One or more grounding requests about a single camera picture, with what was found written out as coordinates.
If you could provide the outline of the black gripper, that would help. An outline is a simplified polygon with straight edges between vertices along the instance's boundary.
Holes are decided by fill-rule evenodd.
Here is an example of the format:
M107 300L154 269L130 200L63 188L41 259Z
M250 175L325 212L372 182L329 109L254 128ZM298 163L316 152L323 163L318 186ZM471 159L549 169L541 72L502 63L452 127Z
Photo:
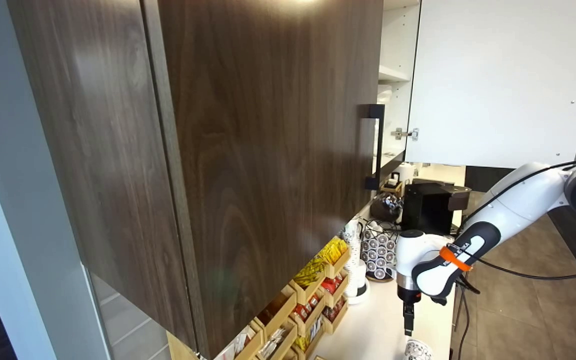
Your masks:
M405 337L415 335L415 305L421 300L419 290L399 288L399 299L403 300Z

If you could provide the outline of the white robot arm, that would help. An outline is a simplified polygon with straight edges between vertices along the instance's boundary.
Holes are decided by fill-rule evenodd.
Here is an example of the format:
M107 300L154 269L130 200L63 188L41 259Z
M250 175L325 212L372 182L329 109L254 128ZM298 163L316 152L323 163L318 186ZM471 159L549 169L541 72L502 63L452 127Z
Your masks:
M447 305L457 285L469 286L465 274L489 252L550 211L567 206L576 211L576 160L532 163L499 180L455 237L403 230L397 240L397 278L405 335L415 335L415 305L422 297Z

